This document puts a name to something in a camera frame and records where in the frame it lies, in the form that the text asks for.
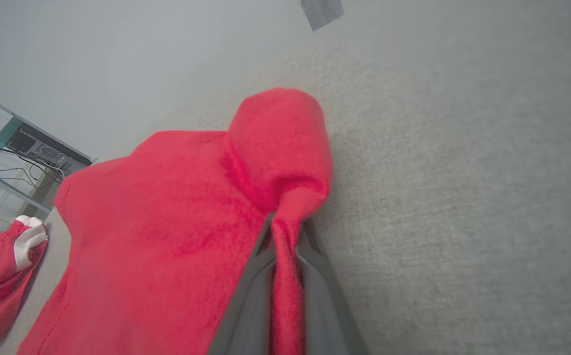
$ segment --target folded fabric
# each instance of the folded fabric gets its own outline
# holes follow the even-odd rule
[[[44,225],[35,217],[19,216],[8,231],[0,232],[0,338],[16,319],[27,283],[46,245]]]
[[[205,354],[275,211],[272,352],[301,354],[294,247],[331,171],[317,101],[274,89],[246,99],[228,131],[159,132],[68,176],[55,205],[69,264],[19,354]]]

